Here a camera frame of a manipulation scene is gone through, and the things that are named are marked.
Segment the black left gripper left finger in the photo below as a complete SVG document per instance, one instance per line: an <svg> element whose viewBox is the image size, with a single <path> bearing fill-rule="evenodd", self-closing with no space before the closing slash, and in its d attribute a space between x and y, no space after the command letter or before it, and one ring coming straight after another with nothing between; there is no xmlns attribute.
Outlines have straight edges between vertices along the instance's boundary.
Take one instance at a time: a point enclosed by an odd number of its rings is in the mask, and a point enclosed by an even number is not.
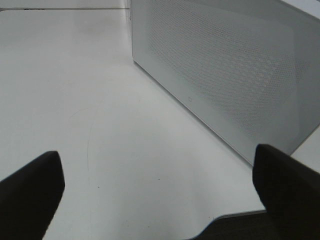
<svg viewBox="0 0 320 240"><path fill-rule="evenodd" d="M65 190L60 155L47 151L0 182L0 238L41 240Z"/></svg>

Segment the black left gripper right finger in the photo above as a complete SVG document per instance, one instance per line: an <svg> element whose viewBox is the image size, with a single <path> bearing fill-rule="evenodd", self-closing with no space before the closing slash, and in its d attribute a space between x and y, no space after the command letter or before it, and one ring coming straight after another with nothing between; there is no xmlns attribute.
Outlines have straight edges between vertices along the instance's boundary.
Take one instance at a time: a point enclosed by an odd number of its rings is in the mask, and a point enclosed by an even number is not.
<svg viewBox="0 0 320 240"><path fill-rule="evenodd" d="M252 181L283 240L320 238L320 174L268 144L255 150Z"/></svg>

